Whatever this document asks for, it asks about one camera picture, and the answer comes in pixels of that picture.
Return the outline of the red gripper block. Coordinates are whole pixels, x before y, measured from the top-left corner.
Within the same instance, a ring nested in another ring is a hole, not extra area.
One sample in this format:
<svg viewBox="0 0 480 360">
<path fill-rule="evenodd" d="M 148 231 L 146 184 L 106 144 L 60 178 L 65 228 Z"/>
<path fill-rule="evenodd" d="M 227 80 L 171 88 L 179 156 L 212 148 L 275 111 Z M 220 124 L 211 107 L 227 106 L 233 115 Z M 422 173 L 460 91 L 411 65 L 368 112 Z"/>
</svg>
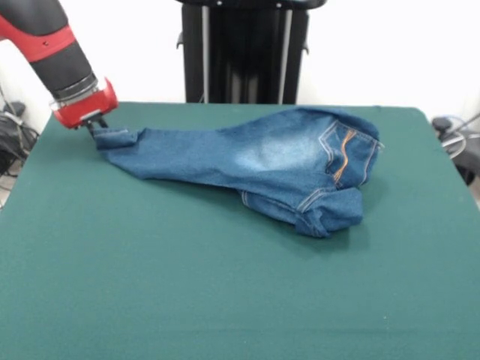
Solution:
<svg viewBox="0 0 480 360">
<path fill-rule="evenodd" d="M 75 129 L 85 125 L 92 139 L 95 138 L 97 121 L 100 128 L 108 128 L 104 115 L 116 109 L 118 98 L 112 83 L 103 77 L 97 85 L 78 97 L 52 102 L 55 118 L 66 128 Z"/>
</svg>

